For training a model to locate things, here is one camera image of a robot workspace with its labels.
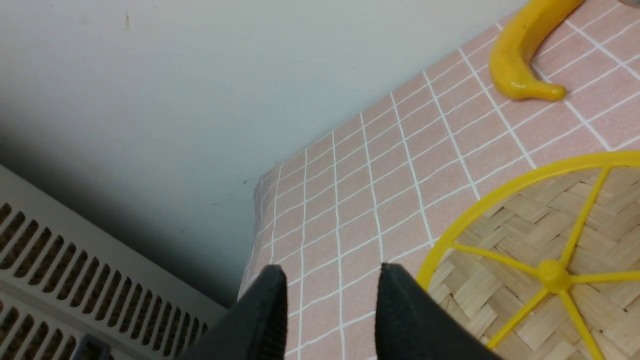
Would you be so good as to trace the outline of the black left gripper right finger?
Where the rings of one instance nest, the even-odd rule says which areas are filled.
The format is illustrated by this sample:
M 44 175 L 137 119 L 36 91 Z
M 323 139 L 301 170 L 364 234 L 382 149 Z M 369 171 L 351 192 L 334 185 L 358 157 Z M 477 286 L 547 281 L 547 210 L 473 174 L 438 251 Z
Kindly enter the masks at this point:
M 406 269 L 384 263 L 375 308 L 379 360 L 499 360 L 445 312 Z

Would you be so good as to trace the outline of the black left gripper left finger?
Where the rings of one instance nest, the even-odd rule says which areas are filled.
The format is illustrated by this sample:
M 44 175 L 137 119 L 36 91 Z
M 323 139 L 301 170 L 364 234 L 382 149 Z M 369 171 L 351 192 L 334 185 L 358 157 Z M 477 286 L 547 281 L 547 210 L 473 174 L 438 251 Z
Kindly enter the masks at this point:
M 287 278 L 279 265 L 267 265 L 240 300 L 182 358 L 283 360 L 287 337 Z

